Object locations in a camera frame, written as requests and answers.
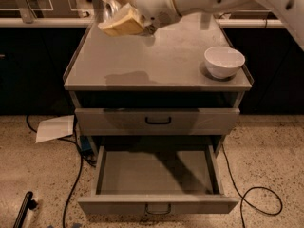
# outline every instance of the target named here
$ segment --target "white robotic arm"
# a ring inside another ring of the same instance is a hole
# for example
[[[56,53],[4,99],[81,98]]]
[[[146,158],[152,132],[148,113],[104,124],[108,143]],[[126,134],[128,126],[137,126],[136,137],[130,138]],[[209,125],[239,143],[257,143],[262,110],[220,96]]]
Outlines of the white robotic arm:
[[[100,28],[110,35],[139,34],[145,27],[177,23],[183,15],[201,10],[234,11],[253,0],[104,0],[110,11]],[[254,0],[272,11],[304,50],[304,0]]]

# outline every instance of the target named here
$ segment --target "floor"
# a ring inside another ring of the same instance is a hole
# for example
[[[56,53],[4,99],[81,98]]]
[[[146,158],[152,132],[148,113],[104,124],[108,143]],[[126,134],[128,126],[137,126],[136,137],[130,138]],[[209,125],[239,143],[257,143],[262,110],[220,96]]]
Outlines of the floor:
[[[33,127],[50,116],[31,116]],[[304,116],[240,116],[226,138],[225,150],[237,187],[277,192],[283,211],[261,215],[244,204],[246,227],[304,227]],[[236,197],[222,151],[218,168],[225,194]],[[28,211],[24,227],[62,227],[67,195],[78,173],[80,158],[68,142],[35,143],[25,116],[0,116],[0,227],[12,227],[24,195],[32,191],[38,207]],[[77,198],[88,195],[93,168],[83,174],[66,213],[66,227],[241,227],[239,204],[228,215],[86,216]],[[248,200],[269,212],[278,209],[270,193],[257,190]]]

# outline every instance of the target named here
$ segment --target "white bowl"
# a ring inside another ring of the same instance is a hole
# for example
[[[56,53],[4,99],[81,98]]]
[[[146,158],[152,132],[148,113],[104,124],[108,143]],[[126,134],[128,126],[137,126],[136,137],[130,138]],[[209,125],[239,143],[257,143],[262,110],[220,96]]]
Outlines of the white bowl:
[[[205,51],[204,56],[208,71],[218,79],[235,75],[245,63],[245,57],[230,47],[210,47]]]

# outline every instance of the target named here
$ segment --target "closed drawer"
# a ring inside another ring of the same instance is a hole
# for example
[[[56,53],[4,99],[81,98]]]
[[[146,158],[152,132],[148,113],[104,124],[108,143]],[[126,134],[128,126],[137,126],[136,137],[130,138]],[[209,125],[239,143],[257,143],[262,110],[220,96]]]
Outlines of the closed drawer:
[[[235,108],[95,109],[75,111],[84,135],[223,135],[238,120]]]
[[[224,195],[213,147],[111,151],[101,147],[86,214],[227,214],[238,199]]]

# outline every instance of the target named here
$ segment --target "paper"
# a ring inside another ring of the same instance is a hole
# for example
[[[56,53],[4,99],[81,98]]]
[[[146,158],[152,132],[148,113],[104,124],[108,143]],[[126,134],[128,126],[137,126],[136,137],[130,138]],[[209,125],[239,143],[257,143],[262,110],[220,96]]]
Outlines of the paper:
[[[37,129],[36,143],[50,141],[73,134],[74,115],[41,121]]]

